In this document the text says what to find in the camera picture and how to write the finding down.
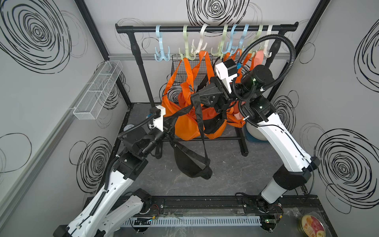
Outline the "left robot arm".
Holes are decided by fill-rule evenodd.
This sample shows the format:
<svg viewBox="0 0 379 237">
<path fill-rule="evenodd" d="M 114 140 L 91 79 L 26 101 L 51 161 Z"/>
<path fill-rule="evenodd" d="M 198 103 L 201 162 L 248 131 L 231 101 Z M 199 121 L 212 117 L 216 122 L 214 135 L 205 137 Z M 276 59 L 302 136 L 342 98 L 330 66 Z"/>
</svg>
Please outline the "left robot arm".
<svg viewBox="0 0 379 237">
<path fill-rule="evenodd" d="M 60 225 L 53 236 L 112 237 L 127 219 L 149 212 L 152 197 L 142 189 L 115 210 L 112 207 L 146 167 L 148 154 L 165 137 L 165 114 L 163 106 L 153 107 L 145 120 L 117 136 L 126 149 L 107 168 L 103 187 L 76 219 L 67 226 Z"/>
</svg>

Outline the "orange and black backpack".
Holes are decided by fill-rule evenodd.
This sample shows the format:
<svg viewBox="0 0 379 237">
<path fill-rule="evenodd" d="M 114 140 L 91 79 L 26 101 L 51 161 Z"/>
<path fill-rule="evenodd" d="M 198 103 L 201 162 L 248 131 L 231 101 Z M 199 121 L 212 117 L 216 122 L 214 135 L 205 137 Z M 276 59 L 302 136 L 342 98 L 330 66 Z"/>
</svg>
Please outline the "orange and black backpack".
<svg viewBox="0 0 379 237">
<path fill-rule="evenodd" d="M 205 134 L 204 134 L 204 121 L 201 109 L 201 96 L 199 93 L 195 93 L 190 98 L 191 104 L 174 115 L 169 116 L 163 122 L 164 127 L 167 129 L 166 133 L 174 150 L 174 157 L 176 165 L 179 170 L 190 178 L 201 177 L 205 180 L 211 178 L 213 171 L 210 168 L 210 159 L 208 158 L 206 147 L 205 147 Z M 174 138 L 173 133 L 175 132 L 175 125 L 179 117 L 184 116 L 194 108 L 197 126 L 201 136 L 201 141 L 204 146 L 204 156 L 199 155 L 195 151 L 189 149 L 188 147 L 181 144 L 176 138 Z"/>
</svg>

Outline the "orange crossbody bag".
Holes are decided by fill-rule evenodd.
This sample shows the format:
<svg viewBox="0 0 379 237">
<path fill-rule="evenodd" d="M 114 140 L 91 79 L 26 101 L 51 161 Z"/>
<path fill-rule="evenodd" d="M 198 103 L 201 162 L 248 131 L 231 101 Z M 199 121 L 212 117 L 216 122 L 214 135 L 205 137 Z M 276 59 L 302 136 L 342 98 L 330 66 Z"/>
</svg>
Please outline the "orange crossbody bag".
<svg viewBox="0 0 379 237">
<path fill-rule="evenodd" d="M 162 97 L 162 106 L 166 109 L 165 118 L 173 116 L 176 112 L 190 105 L 190 96 L 194 94 L 194 79 L 197 76 L 197 71 L 191 68 L 190 62 L 187 58 L 185 58 L 182 63 L 184 63 L 187 78 L 180 85 L 180 94 L 178 95 L 178 103 L 174 103 L 169 99 L 169 91 L 172 88 L 176 76 L 178 74 L 178 70 L 176 69 L 174 74 L 171 76 L 168 81 L 164 95 Z M 175 135 L 179 138 L 189 141 L 194 138 L 197 138 L 200 133 L 198 129 L 198 124 L 195 118 L 190 114 L 185 114 L 183 116 L 178 117 L 175 123 Z"/>
</svg>

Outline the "pink sling bag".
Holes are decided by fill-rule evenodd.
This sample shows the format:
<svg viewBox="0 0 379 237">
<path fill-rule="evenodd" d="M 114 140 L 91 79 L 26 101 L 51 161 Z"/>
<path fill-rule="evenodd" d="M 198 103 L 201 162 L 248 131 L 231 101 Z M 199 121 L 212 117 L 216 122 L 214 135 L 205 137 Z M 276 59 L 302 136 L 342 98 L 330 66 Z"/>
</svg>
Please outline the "pink sling bag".
<svg viewBox="0 0 379 237">
<path fill-rule="evenodd" d="M 256 54 L 254 55 L 253 59 L 252 59 L 252 63 L 251 63 L 251 66 L 250 66 L 250 71 L 252 71 L 256 66 L 258 65 L 262 65 L 263 63 L 263 60 L 264 60 L 264 51 L 263 50 L 259 50 L 256 52 Z"/>
</svg>

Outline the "orange drawstring bag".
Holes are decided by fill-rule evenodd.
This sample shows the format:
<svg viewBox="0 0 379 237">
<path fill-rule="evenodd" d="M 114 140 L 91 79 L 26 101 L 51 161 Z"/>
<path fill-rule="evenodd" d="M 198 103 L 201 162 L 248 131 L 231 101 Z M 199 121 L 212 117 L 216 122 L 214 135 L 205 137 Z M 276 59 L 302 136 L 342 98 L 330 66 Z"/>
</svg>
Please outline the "orange drawstring bag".
<svg viewBox="0 0 379 237">
<path fill-rule="evenodd" d="M 226 126 L 227 126 L 227 121 L 225 120 L 217 130 L 215 130 L 214 132 L 206 132 L 205 135 L 209 139 L 216 139 L 223 134 Z"/>
</svg>

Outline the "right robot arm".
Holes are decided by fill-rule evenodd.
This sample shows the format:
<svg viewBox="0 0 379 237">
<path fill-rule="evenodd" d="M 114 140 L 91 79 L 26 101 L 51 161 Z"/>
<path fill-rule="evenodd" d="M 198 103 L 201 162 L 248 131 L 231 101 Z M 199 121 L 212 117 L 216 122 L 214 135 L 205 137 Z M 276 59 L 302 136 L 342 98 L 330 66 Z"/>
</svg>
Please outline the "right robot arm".
<svg viewBox="0 0 379 237">
<path fill-rule="evenodd" d="M 238 83 L 237 74 L 242 70 L 242 61 L 247 56 L 247 51 L 244 51 L 237 62 L 230 59 L 217 64 L 216 76 L 210 84 L 190 97 L 199 126 L 203 125 L 201 105 L 224 111 L 235 100 L 243 120 L 256 128 L 278 153 L 283 164 L 256 198 L 257 209 L 262 213 L 271 211 L 274 203 L 287 191 L 305 185 L 320 165 L 320 159 L 309 155 L 296 142 L 275 107 L 263 97 L 266 90 L 285 79 L 296 59 L 292 42 L 278 34 L 253 41 L 247 50 L 272 39 L 284 43 L 290 53 L 289 62 L 277 79 L 273 78 L 269 67 L 260 64 L 244 73 Z"/>
</svg>

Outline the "orange sling bag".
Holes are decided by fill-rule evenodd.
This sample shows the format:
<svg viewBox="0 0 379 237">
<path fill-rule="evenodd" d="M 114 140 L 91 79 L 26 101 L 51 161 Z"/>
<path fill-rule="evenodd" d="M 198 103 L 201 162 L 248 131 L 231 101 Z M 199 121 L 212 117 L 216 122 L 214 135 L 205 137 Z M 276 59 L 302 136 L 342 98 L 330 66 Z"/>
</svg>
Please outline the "orange sling bag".
<svg viewBox="0 0 379 237">
<path fill-rule="evenodd" d="M 243 128 L 246 124 L 236 102 L 233 103 L 233 107 L 227 109 L 227 124 L 236 128 Z"/>
</svg>

